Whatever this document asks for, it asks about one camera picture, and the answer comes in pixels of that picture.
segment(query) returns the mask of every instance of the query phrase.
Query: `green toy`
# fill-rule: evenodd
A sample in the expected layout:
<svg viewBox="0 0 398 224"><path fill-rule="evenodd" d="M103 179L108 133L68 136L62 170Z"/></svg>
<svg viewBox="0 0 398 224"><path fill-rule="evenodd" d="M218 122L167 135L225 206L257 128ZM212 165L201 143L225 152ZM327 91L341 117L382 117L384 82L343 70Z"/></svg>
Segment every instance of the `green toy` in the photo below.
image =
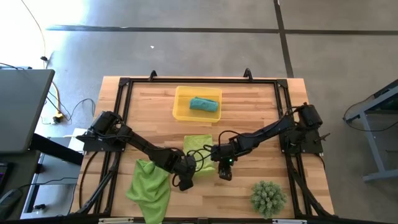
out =
<svg viewBox="0 0 398 224"><path fill-rule="evenodd" d="M279 185L262 180L254 184L252 190L253 194L250 201L255 211L259 212L264 218L279 214L285 207L286 194L282 192Z"/></svg>

